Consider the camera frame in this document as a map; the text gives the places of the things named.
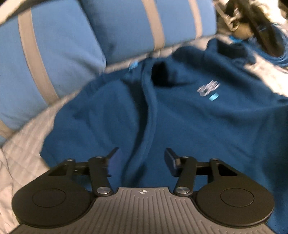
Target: bed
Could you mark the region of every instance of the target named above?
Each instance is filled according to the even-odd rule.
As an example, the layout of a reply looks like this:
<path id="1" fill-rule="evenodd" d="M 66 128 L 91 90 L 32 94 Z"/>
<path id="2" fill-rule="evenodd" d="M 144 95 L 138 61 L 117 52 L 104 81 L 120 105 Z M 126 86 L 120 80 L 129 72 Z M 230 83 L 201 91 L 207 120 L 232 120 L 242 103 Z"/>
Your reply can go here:
<path id="1" fill-rule="evenodd" d="M 18 2 L 15 1 L 14 5 L 11 4 L 10 8 L 6 9 L 7 14 L 17 8 Z M 230 42 L 226 36 L 216 35 L 216 37 Z M 205 49 L 209 39 L 201 38 L 185 43 L 185 45 L 189 44 Z M 135 61 L 143 60 L 148 56 L 168 56 L 182 45 L 165 48 L 110 65 L 105 72 L 109 73 L 127 68 Z M 255 65 L 247 65 L 246 68 L 257 74 L 273 92 L 288 97 L 288 73 L 259 56 L 256 56 L 256 59 L 257 63 Z M 19 225 L 11 208 L 12 197 L 21 187 L 49 169 L 39 154 L 43 141 L 53 128 L 54 118 L 58 110 L 76 95 L 77 92 L 66 96 L 43 111 L 0 148 L 0 234 L 7 234 Z"/>

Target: white logo print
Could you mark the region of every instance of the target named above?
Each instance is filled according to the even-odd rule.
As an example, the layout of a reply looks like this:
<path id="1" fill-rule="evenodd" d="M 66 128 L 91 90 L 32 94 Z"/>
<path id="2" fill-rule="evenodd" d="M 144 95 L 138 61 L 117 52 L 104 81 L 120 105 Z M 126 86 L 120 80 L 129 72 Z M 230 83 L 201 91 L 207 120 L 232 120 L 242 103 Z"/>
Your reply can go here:
<path id="1" fill-rule="evenodd" d="M 197 92 L 200 93 L 200 96 L 204 97 L 207 96 L 212 91 L 216 90 L 220 84 L 217 81 L 212 80 L 209 84 L 201 86 Z"/>
<path id="2" fill-rule="evenodd" d="M 139 191 L 139 193 L 144 195 L 145 193 L 147 193 L 147 191 L 145 189 L 142 189 L 142 190 Z"/>

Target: blue hoodie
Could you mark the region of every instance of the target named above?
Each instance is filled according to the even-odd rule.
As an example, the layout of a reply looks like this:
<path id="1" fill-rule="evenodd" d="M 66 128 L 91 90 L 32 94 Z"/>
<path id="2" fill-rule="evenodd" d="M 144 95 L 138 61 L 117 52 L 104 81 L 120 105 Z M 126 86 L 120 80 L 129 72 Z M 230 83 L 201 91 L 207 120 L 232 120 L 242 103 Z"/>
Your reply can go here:
<path id="1" fill-rule="evenodd" d="M 205 51 L 182 47 L 103 74 L 58 112 L 41 156 L 55 166 L 120 147 L 113 170 L 121 180 L 112 176 L 113 187 L 170 189 L 177 179 L 164 162 L 166 147 L 198 161 L 219 158 L 272 192 L 268 225 L 286 234 L 288 98 L 246 71 L 246 63 L 255 59 L 243 45 L 212 39 Z"/>

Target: metal bolt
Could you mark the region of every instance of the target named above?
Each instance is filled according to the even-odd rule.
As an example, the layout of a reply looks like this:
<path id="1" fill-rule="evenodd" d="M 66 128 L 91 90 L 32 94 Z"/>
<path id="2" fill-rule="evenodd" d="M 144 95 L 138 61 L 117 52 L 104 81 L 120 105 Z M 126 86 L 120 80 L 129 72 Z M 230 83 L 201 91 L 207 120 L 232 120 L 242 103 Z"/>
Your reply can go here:
<path id="1" fill-rule="evenodd" d="M 111 189 L 108 187 L 100 187 L 97 189 L 97 193 L 99 194 L 108 194 L 110 193 Z"/>
<path id="2" fill-rule="evenodd" d="M 190 192 L 190 189 L 187 187 L 180 186 L 176 188 L 176 192 L 179 194 L 187 194 Z"/>

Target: hoodie logo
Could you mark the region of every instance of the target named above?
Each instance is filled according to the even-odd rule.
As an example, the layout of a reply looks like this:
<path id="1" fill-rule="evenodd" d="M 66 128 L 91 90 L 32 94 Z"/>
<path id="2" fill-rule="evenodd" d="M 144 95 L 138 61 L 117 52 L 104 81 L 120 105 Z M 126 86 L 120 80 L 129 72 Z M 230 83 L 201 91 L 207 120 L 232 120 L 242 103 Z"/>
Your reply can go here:
<path id="1" fill-rule="evenodd" d="M 201 86 L 197 92 L 200 93 L 201 97 L 205 97 L 219 86 L 220 84 L 217 81 L 212 80 L 209 84 Z"/>

